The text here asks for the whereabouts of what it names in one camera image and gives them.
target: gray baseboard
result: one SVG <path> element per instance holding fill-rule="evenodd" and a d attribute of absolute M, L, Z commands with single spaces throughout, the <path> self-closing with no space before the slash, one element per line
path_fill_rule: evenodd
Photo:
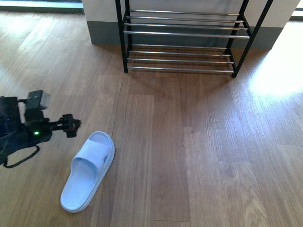
<path fill-rule="evenodd" d="M 89 33 L 93 44 L 120 44 L 118 23 L 88 21 Z M 283 28 L 261 27 L 252 45 L 255 49 L 271 49 Z M 201 38 L 187 36 L 161 36 L 161 35 L 133 35 L 134 44 L 162 44 L 162 45 L 188 45 L 188 46 L 215 46 L 224 47 L 228 39 Z M 247 40 L 235 40 L 234 48 L 244 48 Z"/>

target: slide sandal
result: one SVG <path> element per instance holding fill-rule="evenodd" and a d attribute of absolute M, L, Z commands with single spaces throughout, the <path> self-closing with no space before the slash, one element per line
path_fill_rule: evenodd
<path fill-rule="evenodd" d="M 102 131 L 90 135 L 71 162 L 71 175 L 61 194 L 63 209 L 77 213 L 88 206 L 114 155 L 115 146 L 109 135 Z"/>

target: metal rod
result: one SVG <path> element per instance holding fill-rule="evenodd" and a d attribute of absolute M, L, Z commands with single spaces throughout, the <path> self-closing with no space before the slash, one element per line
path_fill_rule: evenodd
<path fill-rule="evenodd" d="M 159 11 L 159 10 L 134 10 L 134 13 L 172 13 L 172 14 L 191 14 L 191 15 L 209 15 L 209 16 L 238 16 L 238 13 L 203 13 L 203 12 L 175 12 L 175 11 Z"/>
<path fill-rule="evenodd" d="M 202 28 L 213 30 L 247 30 L 247 28 L 201 26 L 201 25 L 180 25 L 180 24 L 144 24 L 144 23 L 124 23 L 126 26 L 152 26 L 152 27 L 180 27 L 180 28 Z"/>
<path fill-rule="evenodd" d="M 258 31 L 259 31 L 259 29 L 261 27 L 261 24 L 263 23 L 263 21 L 265 19 L 265 16 L 266 16 L 267 12 L 269 11 L 269 8 L 270 8 L 271 4 L 273 3 L 273 1 L 274 0 L 267 0 L 267 3 L 266 3 L 266 5 L 265 5 L 265 7 L 264 7 L 264 9 L 263 9 L 263 11 L 261 13 L 261 16 L 260 16 L 260 18 L 259 18 L 259 20 L 257 22 L 257 25 L 256 25 L 255 29 L 252 32 L 251 38 L 248 41 L 248 43 L 247 43 L 247 45 L 246 45 L 246 47 L 244 49 L 244 52 L 243 52 L 243 54 L 242 54 L 242 56 L 240 58 L 238 66 L 237 66 L 235 72 L 232 74 L 233 78 L 235 78 L 238 75 L 239 70 L 240 70 L 240 68 L 241 68 L 241 66 L 242 66 L 242 64 L 243 64 L 243 62 L 244 62 L 244 60 L 245 60 L 245 58 L 246 58 L 246 56 L 248 54 L 248 51 L 250 50 L 250 47 L 251 47 L 254 39 L 257 36 L 257 33 L 258 33 Z"/>
<path fill-rule="evenodd" d="M 242 20 L 210 20 L 210 19 L 190 19 L 190 18 L 173 18 L 173 17 L 134 17 L 127 16 L 130 19 L 148 19 L 148 20 L 178 20 L 178 21 L 200 21 L 200 22 L 216 22 L 216 23 L 243 23 Z"/>
<path fill-rule="evenodd" d="M 248 2 L 249 2 L 249 0 L 244 0 L 243 1 L 242 5 L 241 5 L 241 8 L 240 8 L 240 11 L 239 11 L 239 16 L 237 17 L 237 20 L 241 19 L 241 15 L 244 14 L 244 12 L 246 10 L 246 7 L 248 5 Z M 239 26 L 240 26 L 240 24 L 235 23 L 234 28 L 237 28 Z M 232 31 L 232 33 L 231 33 L 231 35 L 236 35 L 236 34 L 237 34 L 237 30 Z M 232 47 L 233 40 L 234 40 L 233 38 L 229 39 L 229 41 L 227 43 L 227 46 L 226 46 L 227 49 L 230 49 Z"/>
<path fill-rule="evenodd" d="M 144 46 L 144 47 L 177 47 L 177 48 L 200 48 L 200 49 L 217 49 L 226 50 L 226 47 L 207 47 L 207 46 L 176 46 L 176 45 L 152 45 L 152 44 L 133 44 L 133 46 Z"/>
<path fill-rule="evenodd" d="M 124 72 L 128 72 L 128 67 L 127 67 L 127 57 L 125 53 L 125 41 L 124 41 L 124 25 L 122 21 L 122 12 L 121 12 L 121 3 L 120 0 L 115 0 L 116 2 L 116 11 L 117 11 L 117 19 L 118 19 L 118 26 L 119 26 L 119 36 L 120 36 L 120 44 L 121 44 L 121 52 L 122 52 L 122 60 L 123 60 L 123 68 Z"/>
<path fill-rule="evenodd" d="M 229 54 L 208 54 L 208 53 L 183 53 L 183 52 L 153 52 L 153 51 L 129 51 L 130 53 L 153 53 L 153 54 L 175 54 L 192 56 L 230 57 Z"/>
<path fill-rule="evenodd" d="M 170 33 L 170 32 L 139 32 L 124 31 L 125 34 L 137 35 L 175 35 L 175 36 L 192 36 L 192 37 L 210 37 L 210 38 L 233 38 L 233 39 L 249 39 L 247 35 L 213 35 L 213 34 L 194 34 L 194 33 Z"/>
<path fill-rule="evenodd" d="M 179 71 L 196 71 L 196 72 L 219 72 L 219 73 L 234 73 L 233 70 L 198 70 L 198 69 L 181 69 L 181 68 L 156 68 L 156 67 L 137 67 L 128 66 L 129 69 L 145 69 L 145 70 L 179 70 Z"/>
<path fill-rule="evenodd" d="M 208 64 L 234 64 L 231 61 L 194 61 L 194 60 L 175 60 L 175 59 L 142 59 L 128 58 L 129 61 L 162 61 L 162 62 L 183 62 L 183 63 L 208 63 Z"/>

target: wooden floor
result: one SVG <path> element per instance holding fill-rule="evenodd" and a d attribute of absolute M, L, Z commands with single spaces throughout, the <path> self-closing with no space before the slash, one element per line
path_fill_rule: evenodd
<path fill-rule="evenodd" d="M 230 75 L 123 73 L 118 45 L 92 45 L 84 15 L 0 12 L 0 95 L 52 95 L 45 116 L 81 119 L 0 167 L 1 227 L 302 227 L 302 23 Z M 241 50 L 234 50 L 239 56 Z M 116 156 L 90 205 L 60 195 L 94 131 Z M 9 158 L 12 164 L 33 152 Z"/>

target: black cable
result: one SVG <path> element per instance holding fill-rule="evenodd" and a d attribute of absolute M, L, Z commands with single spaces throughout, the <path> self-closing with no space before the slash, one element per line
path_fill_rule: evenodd
<path fill-rule="evenodd" d="M 34 153 L 32 153 L 30 156 L 22 159 L 21 161 L 16 162 L 13 165 L 10 165 L 10 166 L 7 165 L 8 164 L 8 157 L 6 157 L 6 159 L 5 159 L 4 163 L 3 163 L 3 166 L 5 168 L 7 168 L 7 169 L 11 169 L 11 168 L 14 168 L 14 167 L 20 165 L 21 163 L 25 162 L 26 160 L 29 160 L 30 158 L 32 158 L 33 156 L 35 156 L 39 152 L 39 150 L 40 150 L 39 146 L 36 145 L 35 147 L 37 148 L 37 150 Z"/>

